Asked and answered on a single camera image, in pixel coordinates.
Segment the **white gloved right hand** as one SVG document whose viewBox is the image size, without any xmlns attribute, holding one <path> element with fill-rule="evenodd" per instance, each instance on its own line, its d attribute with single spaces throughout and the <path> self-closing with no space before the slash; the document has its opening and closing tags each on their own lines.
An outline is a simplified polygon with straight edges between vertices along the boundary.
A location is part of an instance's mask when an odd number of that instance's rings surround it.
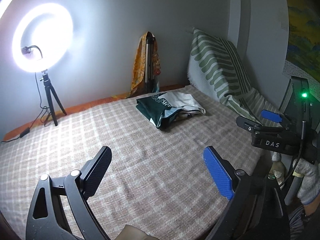
<svg viewBox="0 0 320 240">
<path fill-rule="evenodd" d="M 319 164 L 300 159 L 295 172 L 304 175 L 297 197 L 303 205 L 309 205 L 319 195 Z"/>
</svg>

